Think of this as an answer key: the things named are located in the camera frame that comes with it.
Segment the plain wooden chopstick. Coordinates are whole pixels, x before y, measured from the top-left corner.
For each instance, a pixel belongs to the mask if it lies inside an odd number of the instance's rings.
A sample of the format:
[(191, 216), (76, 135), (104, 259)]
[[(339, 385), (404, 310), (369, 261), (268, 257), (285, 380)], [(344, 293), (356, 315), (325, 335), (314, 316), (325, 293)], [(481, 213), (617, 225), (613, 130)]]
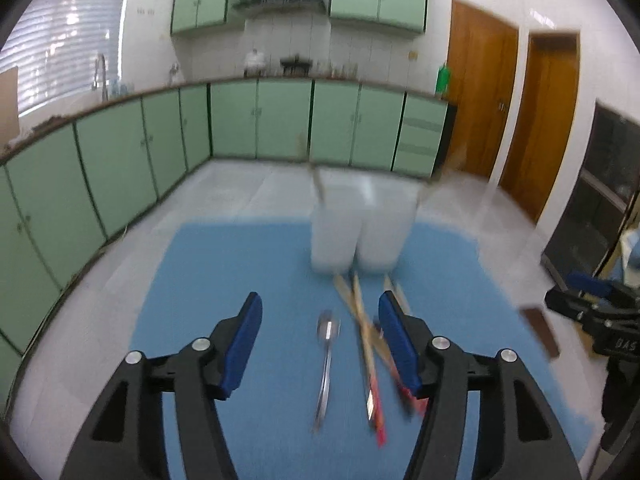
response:
[(314, 185), (314, 192), (316, 192), (318, 202), (321, 205), (325, 205), (326, 187), (324, 186), (324, 183), (322, 181), (319, 168), (310, 159), (308, 138), (303, 133), (299, 133), (296, 136), (296, 150), (299, 160), (306, 165), (306, 168), (311, 176), (311, 181)]

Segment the silver metal spoon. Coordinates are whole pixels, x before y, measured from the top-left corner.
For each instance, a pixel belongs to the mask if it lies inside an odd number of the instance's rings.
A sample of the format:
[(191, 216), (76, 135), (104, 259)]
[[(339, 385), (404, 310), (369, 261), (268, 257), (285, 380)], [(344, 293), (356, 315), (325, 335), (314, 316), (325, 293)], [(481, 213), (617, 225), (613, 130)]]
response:
[(331, 310), (323, 311), (318, 318), (317, 336), (323, 349), (323, 364), (320, 380), (320, 388), (316, 411), (314, 412), (314, 426), (312, 431), (316, 434), (320, 431), (326, 410), (328, 409), (330, 396), (332, 342), (340, 333), (340, 321)]

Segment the red-tipped wooden chopstick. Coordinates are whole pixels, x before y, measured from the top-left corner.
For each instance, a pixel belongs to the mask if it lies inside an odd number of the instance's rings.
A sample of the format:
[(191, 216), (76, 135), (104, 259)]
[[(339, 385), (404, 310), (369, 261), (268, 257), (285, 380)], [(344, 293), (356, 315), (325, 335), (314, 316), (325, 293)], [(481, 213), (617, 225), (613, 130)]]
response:
[(457, 171), (460, 171), (465, 166), (467, 158), (468, 146), (463, 144), (449, 155), (442, 166), (423, 183), (416, 204), (418, 206), (425, 204), (442, 184), (450, 180)]
[(362, 293), (360, 281), (356, 271), (352, 271), (352, 296), (354, 297), (354, 306), (356, 319), (360, 329), (361, 350), (364, 363), (364, 369), (367, 376), (367, 413), (370, 426), (372, 427), (376, 443), (379, 448), (386, 443), (386, 429), (384, 414), (380, 398), (380, 389), (378, 388), (378, 378), (376, 377), (375, 360), (373, 347), (371, 344), (370, 330), (367, 322), (366, 311), (363, 307)]

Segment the cardboard box with printing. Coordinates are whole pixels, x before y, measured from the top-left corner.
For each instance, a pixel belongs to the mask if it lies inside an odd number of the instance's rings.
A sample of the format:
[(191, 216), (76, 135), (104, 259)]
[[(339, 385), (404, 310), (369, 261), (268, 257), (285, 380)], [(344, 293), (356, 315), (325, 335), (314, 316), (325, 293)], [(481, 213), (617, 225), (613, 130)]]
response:
[(17, 76), (17, 67), (12, 67), (0, 75), (0, 142), (2, 150), (20, 134)]

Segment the green bottle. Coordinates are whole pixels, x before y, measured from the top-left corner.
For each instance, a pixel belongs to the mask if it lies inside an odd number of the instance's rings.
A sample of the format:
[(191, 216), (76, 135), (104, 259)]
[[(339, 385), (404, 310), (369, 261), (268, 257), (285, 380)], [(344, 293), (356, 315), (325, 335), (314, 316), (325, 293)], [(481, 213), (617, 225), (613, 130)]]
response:
[(435, 94), (439, 99), (446, 98), (450, 85), (451, 72), (447, 64), (442, 64), (437, 72)]

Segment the black glass cabinet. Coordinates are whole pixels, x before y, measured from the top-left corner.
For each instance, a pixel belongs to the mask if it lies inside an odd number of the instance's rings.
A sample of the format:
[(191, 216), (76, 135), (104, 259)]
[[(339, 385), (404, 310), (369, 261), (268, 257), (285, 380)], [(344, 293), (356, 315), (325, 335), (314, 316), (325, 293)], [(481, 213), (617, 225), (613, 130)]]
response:
[(639, 125), (598, 103), (572, 195), (540, 262), (560, 287), (572, 271), (598, 274), (639, 195)]

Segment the black wok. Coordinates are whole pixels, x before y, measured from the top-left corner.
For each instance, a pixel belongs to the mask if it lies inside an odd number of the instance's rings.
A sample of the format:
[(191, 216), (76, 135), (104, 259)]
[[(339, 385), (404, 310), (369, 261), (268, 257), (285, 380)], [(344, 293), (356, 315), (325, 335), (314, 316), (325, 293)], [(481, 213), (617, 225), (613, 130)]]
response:
[(280, 65), (285, 77), (308, 77), (314, 61), (296, 54), (288, 58), (280, 58)]

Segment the black range hood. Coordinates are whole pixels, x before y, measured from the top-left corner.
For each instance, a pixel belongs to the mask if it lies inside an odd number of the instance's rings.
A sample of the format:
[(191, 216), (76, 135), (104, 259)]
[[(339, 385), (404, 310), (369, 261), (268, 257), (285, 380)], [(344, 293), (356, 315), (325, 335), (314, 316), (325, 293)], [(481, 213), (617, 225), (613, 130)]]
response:
[(256, 18), (265, 14), (315, 13), (326, 15), (324, 0), (246, 0), (235, 3), (232, 9), (246, 18)]

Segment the white window blinds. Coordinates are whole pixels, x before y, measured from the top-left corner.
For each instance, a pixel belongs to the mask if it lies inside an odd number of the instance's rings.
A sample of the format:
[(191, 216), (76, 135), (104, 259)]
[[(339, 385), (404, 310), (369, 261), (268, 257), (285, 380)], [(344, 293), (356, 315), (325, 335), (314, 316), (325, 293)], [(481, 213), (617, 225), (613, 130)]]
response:
[(32, 0), (1, 50), (1, 69), (17, 69), (21, 114), (63, 96), (96, 88), (96, 60), (105, 79), (119, 69), (125, 0)]

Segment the white cooking pot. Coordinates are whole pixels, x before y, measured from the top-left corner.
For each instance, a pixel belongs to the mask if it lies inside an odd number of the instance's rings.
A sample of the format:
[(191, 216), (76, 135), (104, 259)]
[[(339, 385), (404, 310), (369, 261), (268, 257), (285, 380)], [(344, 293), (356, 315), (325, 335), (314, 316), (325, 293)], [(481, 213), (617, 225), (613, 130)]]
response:
[(267, 73), (267, 59), (262, 51), (252, 49), (247, 53), (244, 60), (243, 76), (260, 77)]

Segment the chrome sink faucet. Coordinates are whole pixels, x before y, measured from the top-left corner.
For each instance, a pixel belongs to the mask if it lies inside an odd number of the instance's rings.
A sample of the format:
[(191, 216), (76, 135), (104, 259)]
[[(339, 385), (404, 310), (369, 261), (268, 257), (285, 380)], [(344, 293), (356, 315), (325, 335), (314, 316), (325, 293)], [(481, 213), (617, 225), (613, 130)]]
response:
[(94, 73), (91, 89), (94, 91), (99, 90), (101, 103), (108, 100), (106, 58), (102, 53), (99, 53), (94, 61)]

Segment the wooden chopstick bundle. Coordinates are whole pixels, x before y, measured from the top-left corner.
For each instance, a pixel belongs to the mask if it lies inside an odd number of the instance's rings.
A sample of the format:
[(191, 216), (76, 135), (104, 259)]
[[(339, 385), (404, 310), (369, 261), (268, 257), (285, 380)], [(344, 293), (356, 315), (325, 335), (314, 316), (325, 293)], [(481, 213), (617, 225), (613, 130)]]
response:
[[(352, 296), (352, 276), (350, 276), (349, 281), (347, 281), (343, 275), (335, 274), (333, 277), (333, 283), (338, 294), (341, 296), (344, 303), (349, 308), (352, 317), (357, 322), (354, 297)], [(400, 379), (392, 354), (390, 353), (390, 348), (388, 348), (388, 344), (383, 338), (382, 328), (378, 324), (373, 323), (368, 315), (367, 322), (370, 330), (373, 353), (378, 355), (378, 357), (382, 360), (382, 362), (386, 365), (388, 371), (390, 372), (390, 377), (394, 380), (396, 390), (399, 394), (399, 399), (401, 400), (401, 404), (404, 407), (405, 411), (408, 413), (408, 416), (411, 417), (413, 413), (424, 415), (428, 401), (416, 399), (410, 393), (409, 389), (404, 386)]]
[(398, 281), (394, 281), (388, 274), (384, 275), (383, 280), (384, 287), (383, 289), (386, 292), (391, 292), (396, 298), (401, 311), (405, 313), (405, 315), (411, 314), (411, 309), (406, 298), (404, 291), (402, 290), (401, 284)]

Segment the white double utensil holder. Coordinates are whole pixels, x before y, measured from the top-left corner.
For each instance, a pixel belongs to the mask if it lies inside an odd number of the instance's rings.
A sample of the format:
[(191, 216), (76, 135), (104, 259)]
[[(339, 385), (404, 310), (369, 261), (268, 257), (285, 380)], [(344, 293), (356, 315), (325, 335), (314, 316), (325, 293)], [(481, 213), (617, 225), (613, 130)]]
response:
[(311, 266), (324, 274), (397, 266), (416, 221), (419, 187), (395, 178), (320, 170), (326, 204), (311, 214)]

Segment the brown wooden door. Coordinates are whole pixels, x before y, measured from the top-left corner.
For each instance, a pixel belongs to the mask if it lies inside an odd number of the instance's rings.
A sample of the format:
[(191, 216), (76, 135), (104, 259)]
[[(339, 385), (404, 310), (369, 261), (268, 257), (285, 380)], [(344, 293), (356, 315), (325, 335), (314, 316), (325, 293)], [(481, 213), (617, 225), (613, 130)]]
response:
[(573, 125), (580, 59), (578, 32), (532, 32), (518, 120), (499, 181), (533, 222), (558, 176)]
[(518, 29), (462, 0), (451, 3), (446, 100), (457, 107), (448, 162), (488, 179), (494, 170), (513, 94)]

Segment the blue table mat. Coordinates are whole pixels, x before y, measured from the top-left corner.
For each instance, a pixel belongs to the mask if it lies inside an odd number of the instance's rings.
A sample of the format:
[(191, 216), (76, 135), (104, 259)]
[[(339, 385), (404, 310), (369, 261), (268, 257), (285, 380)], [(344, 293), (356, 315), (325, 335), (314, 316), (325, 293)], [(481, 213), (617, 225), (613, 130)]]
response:
[[(463, 350), (492, 356), (513, 349), (552, 406), (576, 455), (593, 423), (566, 403), (544, 349), (514, 305), (480, 264), (467, 238), (416, 224), (394, 278), (411, 312)], [(312, 270), (310, 226), (292, 223), (190, 223), (169, 244), (146, 295), (130, 346), (164, 356), (207, 336), (236, 315), (250, 292), (264, 315), (242, 384), (217, 406), (242, 479), (399, 479), (419, 417), (406, 417), (393, 379), (381, 379), (386, 443), (378, 447), (364, 407), (355, 323), (329, 275)], [(340, 321), (332, 342), (330, 396), (319, 432), (312, 431), (323, 349), (320, 314)]]

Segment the green lower kitchen cabinets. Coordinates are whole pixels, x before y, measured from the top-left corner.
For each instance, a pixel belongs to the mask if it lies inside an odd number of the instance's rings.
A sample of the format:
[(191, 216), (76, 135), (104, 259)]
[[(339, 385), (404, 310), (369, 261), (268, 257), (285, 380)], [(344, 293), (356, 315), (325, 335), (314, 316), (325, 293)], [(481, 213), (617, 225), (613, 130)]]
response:
[(429, 178), (457, 109), (404, 89), (233, 79), (132, 96), (56, 122), (1, 161), (1, 394), (66, 288), (106, 244), (213, 158)]

